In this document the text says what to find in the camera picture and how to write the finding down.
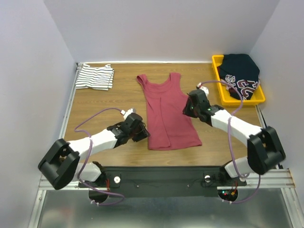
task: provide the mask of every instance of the clothing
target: clothing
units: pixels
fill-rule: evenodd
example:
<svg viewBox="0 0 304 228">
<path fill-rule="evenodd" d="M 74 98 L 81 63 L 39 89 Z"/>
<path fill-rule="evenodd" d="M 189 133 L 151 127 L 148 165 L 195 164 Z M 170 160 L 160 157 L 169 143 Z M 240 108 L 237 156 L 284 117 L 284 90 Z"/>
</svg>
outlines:
<svg viewBox="0 0 304 228">
<path fill-rule="evenodd" d="M 240 92 L 243 100 L 250 100 L 260 84 L 260 70 L 251 57 L 246 54 L 224 55 L 223 63 L 218 67 L 218 74 L 223 81 Z M 240 99 L 235 90 L 227 89 L 231 97 Z"/>
<path fill-rule="evenodd" d="M 110 64 L 104 67 L 91 67 L 84 64 L 76 80 L 76 89 L 109 90 L 113 85 L 113 76 L 114 70 Z"/>
<path fill-rule="evenodd" d="M 182 113 L 188 96 L 181 91 L 180 78 L 179 73 L 170 73 L 162 84 L 149 82 L 146 75 L 136 78 L 142 85 L 147 103 L 150 150 L 168 151 L 202 145 L 190 117 Z"/>
</svg>

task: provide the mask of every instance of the black bracket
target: black bracket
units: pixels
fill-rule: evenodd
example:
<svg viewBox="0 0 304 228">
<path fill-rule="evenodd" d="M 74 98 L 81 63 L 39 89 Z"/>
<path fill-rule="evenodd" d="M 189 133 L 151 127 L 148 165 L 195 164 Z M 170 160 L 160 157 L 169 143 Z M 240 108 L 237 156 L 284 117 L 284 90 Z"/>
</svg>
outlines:
<svg viewBox="0 0 304 228">
<path fill-rule="evenodd" d="M 250 168 L 263 175 L 285 158 L 285 152 L 279 136 L 273 127 L 266 127 L 258 135 L 251 135 L 247 140 L 247 155 Z"/>
<path fill-rule="evenodd" d="M 79 153 L 73 151 L 64 139 L 54 142 L 38 165 L 38 169 L 58 190 L 65 187 L 74 177 L 79 162 Z"/>
<path fill-rule="evenodd" d="M 201 89 L 196 89 L 188 93 L 188 100 L 183 114 L 193 118 L 199 118 L 200 121 L 209 124 L 211 123 L 211 116 L 218 110 L 223 108 L 218 105 L 211 106 L 205 92 Z"/>
<path fill-rule="evenodd" d="M 117 139 L 115 147 L 126 144 L 129 139 L 138 142 L 150 136 L 142 117 L 136 113 L 129 114 L 125 121 L 109 126 L 107 130 L 111 131 Z"/>
</svg>

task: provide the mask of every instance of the screw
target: screw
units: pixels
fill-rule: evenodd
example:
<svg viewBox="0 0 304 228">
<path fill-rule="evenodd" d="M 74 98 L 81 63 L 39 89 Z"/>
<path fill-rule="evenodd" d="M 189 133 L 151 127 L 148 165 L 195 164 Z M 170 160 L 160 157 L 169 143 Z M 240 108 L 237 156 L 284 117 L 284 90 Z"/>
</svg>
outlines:
<svg viewBox="0 0 304 228">
<path fill-rule="evenodd" d="M 211 177 L 209 175 L 205 176 L 205 182 L 210 183 L 211 182 Z"/>
</svg>

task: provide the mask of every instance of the metal floor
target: metal floor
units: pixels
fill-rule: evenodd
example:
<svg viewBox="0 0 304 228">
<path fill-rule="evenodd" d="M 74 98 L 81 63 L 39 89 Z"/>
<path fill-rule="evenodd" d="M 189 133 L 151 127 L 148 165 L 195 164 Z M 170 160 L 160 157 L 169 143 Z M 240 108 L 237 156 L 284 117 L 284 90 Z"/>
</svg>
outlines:
<svg viewBox="0 0 304 228">
<path fill-rule="evenodd" d="M 240 190 L 240 199 L 253 190 Z M 128 198 L 111 207 L 91 205 L 85 190 L 48 190 L 39 228 L 291 228 L 280 189 L 260 189 L 238 205 L 217 198 Z"/>
</svg>

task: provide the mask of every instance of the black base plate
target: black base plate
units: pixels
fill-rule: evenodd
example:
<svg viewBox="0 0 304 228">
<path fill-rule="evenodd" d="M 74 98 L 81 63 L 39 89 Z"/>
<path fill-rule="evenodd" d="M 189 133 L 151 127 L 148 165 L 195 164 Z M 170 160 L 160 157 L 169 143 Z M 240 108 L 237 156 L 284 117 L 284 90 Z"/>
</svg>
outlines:
<svg viewBox="0 0 304 228">
<path fill-rule="evenodd" d="M 217 197 L 218 186 L 232 186 L 234 181 L 238 181 L 238 186 L 246 185 L 238 178 L 227 180 L 219 166 L 105 168 L 110 191 L 125 197 Z M 211 182 L 205 182 L 206 175 Z M 121 178 L 119 184 L 114 183 L 115 176 Z"/>
</svg>

